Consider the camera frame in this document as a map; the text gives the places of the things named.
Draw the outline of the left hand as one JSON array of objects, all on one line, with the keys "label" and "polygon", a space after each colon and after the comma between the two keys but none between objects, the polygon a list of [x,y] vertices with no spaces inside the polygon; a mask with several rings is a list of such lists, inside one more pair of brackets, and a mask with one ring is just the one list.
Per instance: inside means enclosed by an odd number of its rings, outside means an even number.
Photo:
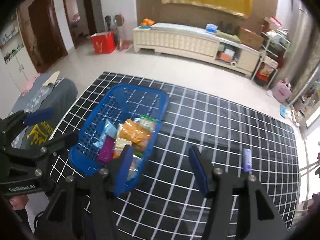
[{"label": "left hand", "polygon": [[15,211],[25,209],[25,206],[27,205],[28,201],[29,198],[27,195],[14,196],[9,199],[9,202],[12,205],[12,209]]}]

